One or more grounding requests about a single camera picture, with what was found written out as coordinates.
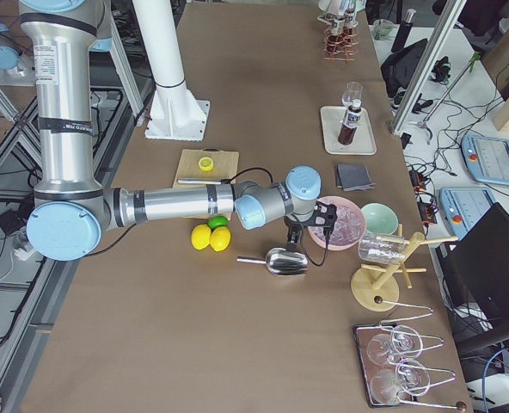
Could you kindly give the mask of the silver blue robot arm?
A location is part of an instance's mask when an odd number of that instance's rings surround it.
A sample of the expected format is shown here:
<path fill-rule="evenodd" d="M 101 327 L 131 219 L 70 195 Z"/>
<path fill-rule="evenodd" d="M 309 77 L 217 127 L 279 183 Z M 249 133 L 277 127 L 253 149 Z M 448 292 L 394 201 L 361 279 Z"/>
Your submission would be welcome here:
<path fill-rule="evenodd" d="M 188 188 L 104 188 L 94 174 L 89 53 L 112 44 L 109 3 L 23 1 L 20 17 L 34 46 L 42 165 L 27 235 L 43 256 L 74 261 L 113 228 L 221 213 L 236 213 L 245 229 L 284 219 L 294 231 L 332 233 L 336 209 L 319 201 L 321 178 L 309 166 L 267 188 L 232 178 Z"/>

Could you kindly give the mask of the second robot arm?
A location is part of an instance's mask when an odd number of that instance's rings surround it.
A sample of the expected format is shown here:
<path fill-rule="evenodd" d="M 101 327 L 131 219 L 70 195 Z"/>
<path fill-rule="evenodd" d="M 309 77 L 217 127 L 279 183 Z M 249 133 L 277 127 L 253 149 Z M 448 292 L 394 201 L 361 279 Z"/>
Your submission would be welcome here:
<path fill-rule="evenodd" d="M 35 86 L 34 62 L 25 53 L 10 33 L 0 23 L 0 85 L 2 86 Z"/>

